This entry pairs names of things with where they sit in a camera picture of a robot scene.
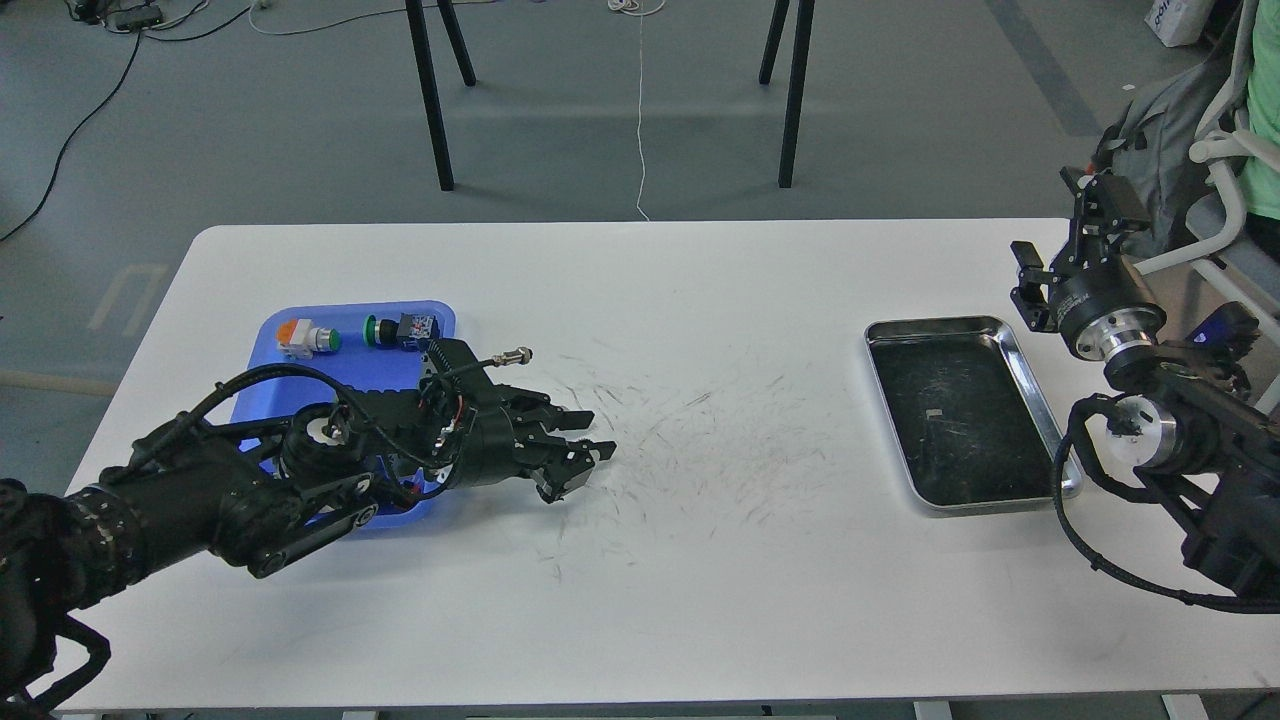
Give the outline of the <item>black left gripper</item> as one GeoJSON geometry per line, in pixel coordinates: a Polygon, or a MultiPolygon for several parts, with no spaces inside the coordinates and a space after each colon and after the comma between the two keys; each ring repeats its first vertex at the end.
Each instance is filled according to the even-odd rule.
{"type": "MultiPolygon", "coordinates": [[[[517,436],[586,430],[590,410],[571,410],[541,392],[515,392],[498,386],[486,370],[525,365],[532,350],[520,346],[479,359],[462,340],[434,340],[424,356],[420,409],[435,430],[430,443],[431,478],[439,489],[490,486],[520,474],[513,460],[517,436]]],[[[614,441],[579,439],[553,446],[536,462],[532,479],[539,497],[556,503],[584,487],[598,464],[617,450],[614,441]]]]}

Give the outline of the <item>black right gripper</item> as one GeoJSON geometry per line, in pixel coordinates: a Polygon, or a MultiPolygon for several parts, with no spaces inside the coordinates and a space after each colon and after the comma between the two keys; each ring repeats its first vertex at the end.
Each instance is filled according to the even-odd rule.
{"type": "Polygon", "coordinates": [[[1062,167],[1059,174],[1073,196],[1059,264],[1088,268],[1053,281],[1032,242],[1012,241],[1018,283],[1010,299],[1019,316],[1032,332],[1060,334],[1070,355],[1084,361],[1110,363],[1132,348],[1153,346],[1167,314],[1140,273],[1126,260],[1114,260],[1130,236],[1151,228],[1146,205],[1121,176],[1076,167],[1062,167]]]}

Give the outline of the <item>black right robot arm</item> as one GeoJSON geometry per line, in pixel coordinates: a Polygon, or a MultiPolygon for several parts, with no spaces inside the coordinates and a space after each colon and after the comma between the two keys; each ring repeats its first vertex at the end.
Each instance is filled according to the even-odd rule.
{"type": "Polygon", "coordinates": [[[1107,172],[1064,167],[1060,176],[1073,196],[1068,241],[1051,263],[1014,242],[1010,297],[1030,331],[1102,363],[1112,393],[1071,406],[1053,474],[1076,457],[1101,489],[1164,509],[1184,533],[1185,566],[1224,593],[1174,589],[1111,562],[1080,537],[1053,489],[1059,523],[1094,570],[1126,585],[1220,612],[1275,614],[1277,425],[1247,402],[1242,368],[1258,319],[1231,301],[1184,340],[1160,341],[1166,313],[1123,254],[1125,240],[1151,224],[1135,190],[1107,172]]]}

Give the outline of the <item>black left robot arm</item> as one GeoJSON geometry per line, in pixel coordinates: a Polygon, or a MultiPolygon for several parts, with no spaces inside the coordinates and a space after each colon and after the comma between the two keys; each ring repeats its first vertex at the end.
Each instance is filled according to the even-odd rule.
{"type": "Polygon", "coordinates": [[[479,359],[434,340],[410,389],[357,389],[311,366],[234,375],[133,445],[122,466],[56,497],[3,480],[3,716],[47,719],[111,656],[74,618],[156,571],[209,552],[270,577],[451,489],[530,479],[547,503],[586,484],[612,441],[573,439],[591,411],[497,384],[518,347],[479,359]]]}

